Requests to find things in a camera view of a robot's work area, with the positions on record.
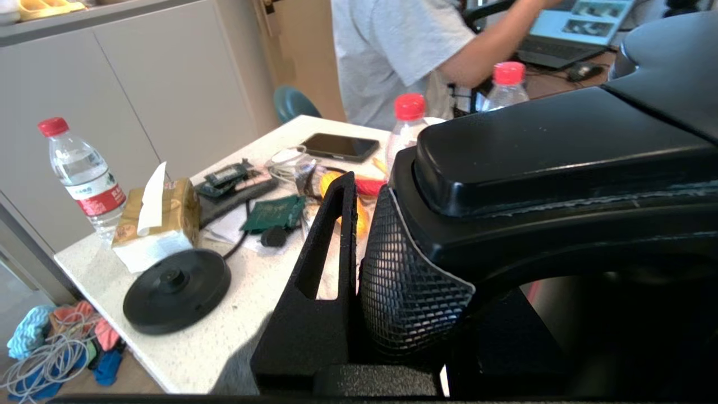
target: tissue box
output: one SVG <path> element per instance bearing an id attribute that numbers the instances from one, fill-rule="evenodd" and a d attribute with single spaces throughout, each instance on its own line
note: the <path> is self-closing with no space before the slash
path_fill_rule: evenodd
<path id="1" fill-rule="evenodd" d="M 175 252 L 191 249 L 200 232 L 200 204 L 189 178 L 164 184 L 162 225 L 137 235 L 143 188 L 130 191 L 112 241 L 112 250 L 130 272 L 142 272 Z"/>

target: red bottle cap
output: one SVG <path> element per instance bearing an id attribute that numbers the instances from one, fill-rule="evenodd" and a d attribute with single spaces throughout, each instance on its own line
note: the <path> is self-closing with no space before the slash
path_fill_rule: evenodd
<path id="1" fill-rule="evenodd" d="M 394 114 L 399 121 L 416 121 L 426 113 L 426 101 L 421 94 L 402 94 L 394 101 Z"/>
<path id="2" fill-rule="evenodd" d="M 494 65 L 494 83 L 499 86 L 518 86 L 523 82 L 526 66 L 519 62 L 504 62 Z"/>
<path id="3" fill-rule="evenodd" d="M 37 127 L 40 129 L 40 133 L 42 133 L 45 137 L 57 136 L 70 130 L 67 122 L 59 116 L 45 119 L 44 121 L 38 123 Z"/>

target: teal chair back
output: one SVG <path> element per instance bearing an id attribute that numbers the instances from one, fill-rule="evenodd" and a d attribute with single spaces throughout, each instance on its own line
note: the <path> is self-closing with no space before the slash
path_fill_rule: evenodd
<path id="1" fill-rule="evenodd" d="M 317 107 L 312 104 L 307 96 L 291 86 L 281 86 L 274 91 L 274 109 L 282 124 L 299 115 L 322 117 Z"/>

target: water bottle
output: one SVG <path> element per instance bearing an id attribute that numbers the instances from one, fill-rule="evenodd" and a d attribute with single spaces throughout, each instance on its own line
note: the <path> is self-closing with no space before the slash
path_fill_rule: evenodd
<path id="1" fill-rule="evenodd" d="M 391 174 L 396 153 L 407 147 L 416 146 L 419 132 L 429 126 L 424 120 L 426 101 L 421 94 L 403 94 L 394 101 L 396 126 L 389 135 L 386 144 L 386 173 Z"/>
<path id="2" fill-rule="evenodd" d="M 125 206 L 125 193 L 100 153 L 70 133 L 62 118 L 50 118 L 37 127 L 50 141 L 50 164 L 75 199 L 97 235 L 109 245 Z"/>
<path id="3" fill-rule="evenodd" d="M 493 111 L 528 101 L 523 88 L 526 66 L 519 62 L 504 62 L 494 66 L 494 88 L 491 89 L 481 111 Z"/>

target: gray cabinet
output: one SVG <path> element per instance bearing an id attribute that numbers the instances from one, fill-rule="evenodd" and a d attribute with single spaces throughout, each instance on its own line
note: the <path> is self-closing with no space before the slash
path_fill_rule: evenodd
<path id="1" fill-rule="evenodd" d="M 0 72 L 0 192 L 38 244 L 60 251 L 92 227 L 54 177 L 38 122 L 65 117 L 125 190 L 144 186 L 159 158 L 91 29 L 0 48 Z"/>
<path id="2" fill-rule="evenodd" d="M 95 35 L 171 178 L 259 137 L 213 1 L 103 24 Z"/>

